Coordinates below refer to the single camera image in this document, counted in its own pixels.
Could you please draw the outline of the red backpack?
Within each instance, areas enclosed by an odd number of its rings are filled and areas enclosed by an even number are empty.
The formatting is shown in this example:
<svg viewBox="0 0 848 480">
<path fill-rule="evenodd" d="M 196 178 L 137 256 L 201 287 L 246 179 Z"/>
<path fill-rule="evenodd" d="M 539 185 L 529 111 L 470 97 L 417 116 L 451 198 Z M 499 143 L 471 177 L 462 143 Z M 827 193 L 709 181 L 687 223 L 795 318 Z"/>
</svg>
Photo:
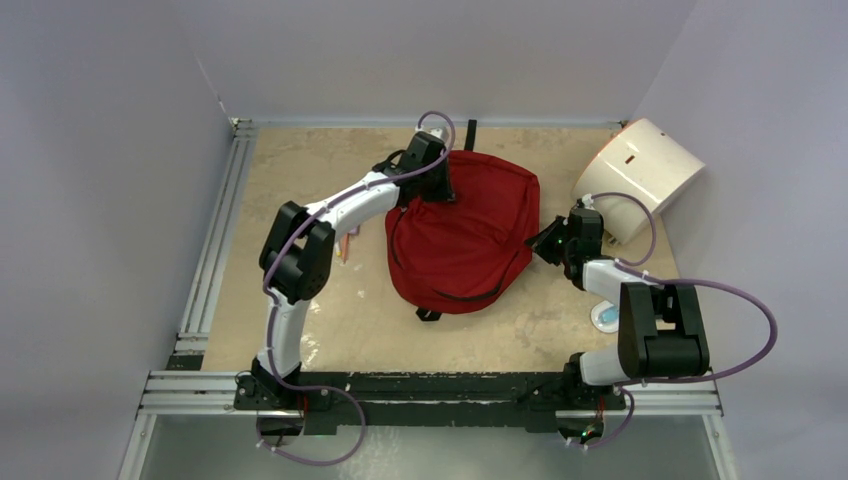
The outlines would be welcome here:
<svg viewBox="0 0 848 480">
<path fill-rule="evenodd" d="M 540 186 L 531 171 L 475 151 L 470 121 L 446 165 L 455 197 L 413 200 L 385 217 L 388 268 L 422 322 L 494 303 L 530 264 L 525 242 L 540 226 Z"/>
</svg>

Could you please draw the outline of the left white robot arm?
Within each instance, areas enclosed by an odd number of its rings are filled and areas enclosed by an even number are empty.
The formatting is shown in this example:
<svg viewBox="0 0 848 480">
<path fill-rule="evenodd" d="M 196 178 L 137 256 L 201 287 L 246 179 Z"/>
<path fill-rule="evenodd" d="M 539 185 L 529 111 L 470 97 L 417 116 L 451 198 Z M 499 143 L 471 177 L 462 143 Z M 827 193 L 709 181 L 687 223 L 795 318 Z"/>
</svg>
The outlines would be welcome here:
<svg viewBox="0 0 848 480">
<path fill-rule="evenodd" d="M 251 367 L 260 397 L 272 408 L 287 408 L 297 399 L 306 314 L 329 280 L 337 241 L 417 197 L 452 199 L 447 157 L 454 140 L 443 129 L 419 127 L 406 148 L 351 186 L 306 206 L 289 201 L 279 208 L 259 258 L 269 317 Z"/>
</svg>

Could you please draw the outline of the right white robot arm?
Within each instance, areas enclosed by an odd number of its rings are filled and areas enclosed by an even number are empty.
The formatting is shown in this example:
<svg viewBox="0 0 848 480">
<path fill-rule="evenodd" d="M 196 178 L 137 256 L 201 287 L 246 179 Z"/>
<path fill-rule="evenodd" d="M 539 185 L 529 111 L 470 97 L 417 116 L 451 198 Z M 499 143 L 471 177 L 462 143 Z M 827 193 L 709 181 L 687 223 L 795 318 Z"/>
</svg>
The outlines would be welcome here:
<svg viewBox="0 0 848 480">
<path fill-rule="evenodd" d="M 599 212 L 575 207 L 525 241 L 542 260 L 562 266 L 575 287 L 618 309 L 616 343 L 575 357 L 579 369 L 561 381 L 564 399 L 576 407 L 596 399 L 601 386 L 696 377 L 710 367 L 696 290 L 623 271 L 602 253 L 603 233 Z"/>
</svg>

